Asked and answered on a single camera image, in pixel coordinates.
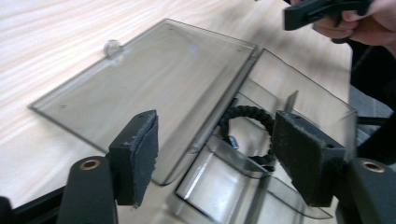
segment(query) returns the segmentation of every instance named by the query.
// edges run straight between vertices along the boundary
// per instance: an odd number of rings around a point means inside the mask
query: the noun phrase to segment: black braided cable
[[[221,136],[226,139],[230,131],[230,119],[247,117],[259,121],[267,130],[268,134],[272,136],[274,129],[274,120],[271,118],[265,110],[260,109],[256,106],[250,105],[239,105],[226,110],[224,115],[221,117],[219,126],[221,129]]]
[[[271,118],[271,115],[269,115],[265,110],[260,109],[256,106],[239,105],[237,107],[228,108],[219,121],[220,134],[223,140],[227,143],[230,144],[230,119],[236,119],[241,117],[247,117],[259,121],[264,126],[268,134],[272,136],[275,121]],[[254,156],[250,158],[270,172],[273,172],[275,170],[274,166],[265,165],[275,160],[274,153],[271,150],[271,145],[267,155],[264,155],[262,157]]]

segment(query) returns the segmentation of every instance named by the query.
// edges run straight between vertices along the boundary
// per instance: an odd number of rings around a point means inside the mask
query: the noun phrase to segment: wood grain surface
[[[27,106],[101,59],[107,40],[123,44],[165,18],[269,49],[346,101],[350,49],[309,26],[283,31],[286,6],[281,0],[1,1],[0,195],[20,206],[64,185],[75,161],[102,155]],[[120,221],[175,222],[163,200],[150,187],[148,201],[156,206],[120,208]]]

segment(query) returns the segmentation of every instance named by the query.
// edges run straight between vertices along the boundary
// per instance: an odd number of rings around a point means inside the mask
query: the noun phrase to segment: human hand
[[[301,0],[291,0],[292,5]],[[396,1],[374,0],[368,13],[358,16],[356,11],[342,12],[343,21],[334,27],[336,21],[325,16],[314,23],[315,30],[330,38],[351,39],[365,45],[384,46],[396,57]]]

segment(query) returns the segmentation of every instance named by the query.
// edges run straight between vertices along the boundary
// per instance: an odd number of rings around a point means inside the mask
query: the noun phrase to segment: black tool
[[[0,197],[0,223],[118,223],[118,205],[138,207],[158,155],[155,110],[136,115],[109,147],[70,169],[67,185],[11,209]]]
[[[395,223],[396,173],[387,165],[345,161],[343,146],[287,112],[276,113],[272,149],[308,205],[330,206],[335,196],[338,223]]]
[[[301,4],[287,7],[284,10],[284,29],[287,31],[299,29],[309,23],[323,19],[330,15],[336,19],[334,27],[341,20],[342,11],[357,10],[358,15],[363,16],[369,10],[373,0],[304,0]],[[333,43],[345,43],[347,38],[334,39]]]

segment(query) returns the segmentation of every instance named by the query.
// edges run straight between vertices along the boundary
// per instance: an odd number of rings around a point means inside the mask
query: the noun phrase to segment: transparent acrylic sheet
[[[202,148],[248,75],[256,49],[161,21],[31,108],[104,152],[134,115],[157,110],[160,153],[153,180],[166,185]]]
[[[264,49],[249,80],[240,92],[257,105],[274,113],[283,109],[287,97],[298,92],[292,113],[300,115],[348,149],[356,148],[356,111],[317,83]]]
[[[332,217],[320,208],[307,206],[298,192],[214,135],[168,204],[189,223],[260,223],[268,193],[292,213],[316,219]]]

